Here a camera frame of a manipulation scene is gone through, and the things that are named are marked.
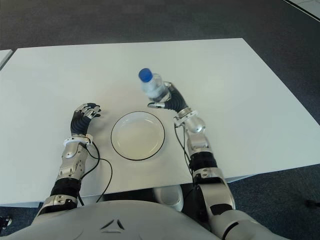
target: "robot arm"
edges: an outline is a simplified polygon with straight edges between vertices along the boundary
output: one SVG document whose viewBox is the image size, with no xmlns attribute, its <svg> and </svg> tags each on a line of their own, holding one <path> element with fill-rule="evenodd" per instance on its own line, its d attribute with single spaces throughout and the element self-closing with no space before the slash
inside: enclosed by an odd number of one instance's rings
<svg viewBox="0 0 320 240">
<path fill-rule="evenodd" d="M 87 145 L 91 145 L 93 137 L 87 134 L 89 124 L 93 118 L 99 117 L 100 106 L 86 103 L 79 106 L 73 113 L 71 121 L 71 137 L 63 144 L 62 164 L 55 180 L 50 196 L 38 212 L 40 215 L 74 209 L 78 205 L 78 194 L 81 180 L 85 174 L 88 157 Z"/>
<path fill-rule="evenodd" d="M 273 234 L 246 213 L 236 210 L 234 197 L 218 168 L 211 145 L 205 135 L 205 122 L 192 111 L 172 83 L 165 83 L 171 98 L 151 102 L 148 107 L 174 110 L 177 127 L 184 126 L 187 136 L 189 167 L 195 184 L 198 213 L 208 221 L 211 231 L 222 240 L 284 240 Z"/>
</svg>

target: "blue bottle cap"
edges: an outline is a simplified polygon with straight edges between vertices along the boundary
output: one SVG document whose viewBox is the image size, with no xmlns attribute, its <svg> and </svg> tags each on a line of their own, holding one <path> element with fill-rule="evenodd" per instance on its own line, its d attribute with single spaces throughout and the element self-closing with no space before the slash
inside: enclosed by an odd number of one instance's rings
<svg viewBox="0 0 320 240">
<path fill-rule="evenodd" d="M 152 72 L 149 68 L 144 68 L 139 72 L 139 78 L 142 82 L 148 83 L 152 79 Z"/>
</svg>

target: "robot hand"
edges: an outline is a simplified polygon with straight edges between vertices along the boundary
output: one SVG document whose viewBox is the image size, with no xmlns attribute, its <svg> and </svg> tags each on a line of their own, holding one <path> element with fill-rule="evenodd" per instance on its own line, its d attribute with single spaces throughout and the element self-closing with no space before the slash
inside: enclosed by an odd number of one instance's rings
<svg viewBox="0 0 320 240">
<path fill-rule="evenodd" d="M 184 97 L 176 89 L 176 87 L 171 82 L 165 82 L 167 89 L 170 93 L 170 98 L 164 102 L 150 102 L 148 104 L 149 108 L 154 109 L 169 109 L 174 110 L 179 113 L 181 110 L 188 107 Z"/>
<path fill-rule="evenodd" d="M 71 135 L 86 135 L 93 118 L 100 117 L 100 106 L 95 103 L 84 103 L 73 113 L 71 120 Z"/>
</svg>

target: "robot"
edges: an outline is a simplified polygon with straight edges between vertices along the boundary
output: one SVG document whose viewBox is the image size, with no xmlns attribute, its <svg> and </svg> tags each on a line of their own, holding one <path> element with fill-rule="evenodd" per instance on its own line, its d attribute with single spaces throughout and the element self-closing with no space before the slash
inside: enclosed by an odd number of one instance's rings
<svg viewBox="0 0 320 240">
<path fill-rule="evenodd" d="M 86 103 L 78 107 L 71 121 L 71 137 L 64 141 L 62 164 L 50 196 L 33 223 L 4 240 L 285 240 L 236 210 L 235 200 L 214 158 L 205 135 L 205 123 L 186 104 L 172 83 L 166 82 L 170 98 L 151 102 L 150 108 L 176 111 L 175 125 L 183 126 L 189 168 L 193 178 L 197 211 L 210 230 L 183 213 L 163 204 L 137 200 L 103 201 L 77 207 L 88 157 L 87 134 L 100 106 Z"/>
</svg>

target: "table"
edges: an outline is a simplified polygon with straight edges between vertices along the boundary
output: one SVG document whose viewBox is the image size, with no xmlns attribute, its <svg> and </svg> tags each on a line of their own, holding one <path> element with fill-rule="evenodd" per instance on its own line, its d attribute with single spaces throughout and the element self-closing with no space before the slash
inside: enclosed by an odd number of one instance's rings
<svg viewBox="0 0 320 240">
<path fill-rule="evenodd" d="M 101 105 L 88 133 L 113 166 L 107 193 L 191 182 L 175 138 L 175 113 L 150 109 L 138 72 L 148 67 L 173 82 L 206 123 L 226 178 L 320 162 L 320 126 L 242 39 L 114 43 L 18 49 L 0 72 L 0 98 L 10 103 L 0 141 L 0 204 L 43 201 L 61 164 L 74 109 Z M 166 138 L 152 158 L 130 161 L 112 148 L 116 121 L 147 111 Z M 95 164 L 88 158 L 86 169 Z M 80 194 L 100 194 L 110 177 L 103 162 L 82 182 Z"/>
<path fill-rule="evenodd" d="M 0 69 L 2 65 L 6 62 L 6 60 L 12 54 L 12 50 L 0 50 Z"/>
</svg>

